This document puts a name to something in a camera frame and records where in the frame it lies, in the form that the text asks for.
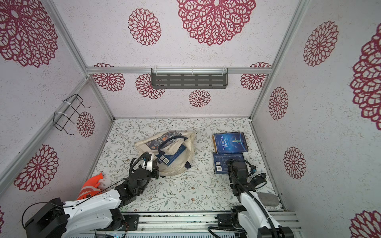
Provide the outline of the blue book lifted from bag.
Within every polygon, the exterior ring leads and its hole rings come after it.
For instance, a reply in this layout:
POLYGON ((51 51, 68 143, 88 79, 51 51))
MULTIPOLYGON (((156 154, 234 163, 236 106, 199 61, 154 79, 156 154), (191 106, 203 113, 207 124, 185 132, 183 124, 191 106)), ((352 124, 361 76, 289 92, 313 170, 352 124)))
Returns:
POLYGON ((213 168, 215 174, 228 174, 229 160, 244 160, 243 153, 217 154, 213 153, 213 168))

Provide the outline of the cream canvas tote bag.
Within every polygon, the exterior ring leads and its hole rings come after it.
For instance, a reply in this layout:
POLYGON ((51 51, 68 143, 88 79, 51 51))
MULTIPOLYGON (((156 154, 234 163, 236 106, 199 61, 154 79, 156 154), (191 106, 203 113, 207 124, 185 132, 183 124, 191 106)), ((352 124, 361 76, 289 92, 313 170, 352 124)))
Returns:
POLYGON ((164 131, 156 134, 148 139, 135 143, 135 148, 139 154, 147 152, 156 161, 161 177, 172 177, 180 175, 192 168, 192 160, 194 158, 194 140, 195 132, 193 131, 164 131), (179 147, 184 145, 186 151, 178 157, 171 165, 166 166, 160 164, 156 155, 164 153, 174 155, 179 147))

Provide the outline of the Little Prince blue book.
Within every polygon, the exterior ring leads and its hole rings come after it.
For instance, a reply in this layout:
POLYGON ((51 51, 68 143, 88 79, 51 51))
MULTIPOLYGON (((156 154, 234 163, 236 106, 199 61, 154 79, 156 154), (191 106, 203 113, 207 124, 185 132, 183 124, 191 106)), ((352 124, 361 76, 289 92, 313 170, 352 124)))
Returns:
POLYGON ((217 154, 245 153, 249 150, 243 132, 216 133, 212 135, 212 140, 217 154))

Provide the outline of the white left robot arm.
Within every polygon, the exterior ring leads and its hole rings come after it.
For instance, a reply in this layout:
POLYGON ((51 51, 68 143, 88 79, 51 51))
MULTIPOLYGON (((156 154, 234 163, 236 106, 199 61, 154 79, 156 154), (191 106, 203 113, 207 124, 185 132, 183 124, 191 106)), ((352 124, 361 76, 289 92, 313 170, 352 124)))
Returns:
POLYGON ((152 178, 159 178, 157 166, 139 166, 122 184, 104 193, 75 201, 55 198, 43 202, 22 226, 29 238, 68 238, 90 230, 116 230, 125 222, 120 208, 134 202, 152 178))

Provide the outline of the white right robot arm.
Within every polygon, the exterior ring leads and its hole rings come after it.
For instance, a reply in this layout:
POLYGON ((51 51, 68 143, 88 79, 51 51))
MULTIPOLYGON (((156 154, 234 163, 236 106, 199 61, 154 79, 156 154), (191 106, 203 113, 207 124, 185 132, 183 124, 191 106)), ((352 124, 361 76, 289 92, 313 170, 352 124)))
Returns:
POLYGON ((249 238, 293 238, 292 230, 270 215, 256 192, 267 184, 266 174, 250 179, 256 169, 246 160, 228 160, 226 165, 230 187, 241 203, 232 208, 233 226, 245 230, 249 238))

